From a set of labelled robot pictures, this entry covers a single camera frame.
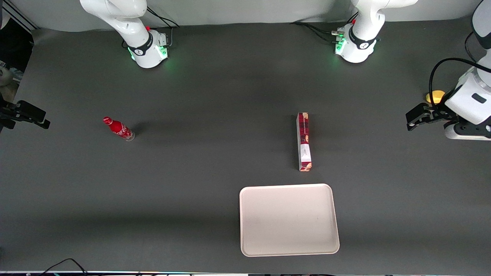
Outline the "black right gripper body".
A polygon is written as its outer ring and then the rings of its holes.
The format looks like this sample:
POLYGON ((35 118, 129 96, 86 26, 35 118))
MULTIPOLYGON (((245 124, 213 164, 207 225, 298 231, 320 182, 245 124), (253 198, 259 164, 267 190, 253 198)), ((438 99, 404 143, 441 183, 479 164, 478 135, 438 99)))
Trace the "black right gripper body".
POLYGON ((14 129, 15 127, 15 120, 12 118, 15 116, 13 115, 14 110, 18 107, 17 103, 12 103, 9 101, 6 101, 3 95, 0 95, 0 131, 2 131, 4 128, 6 129, 14 129))

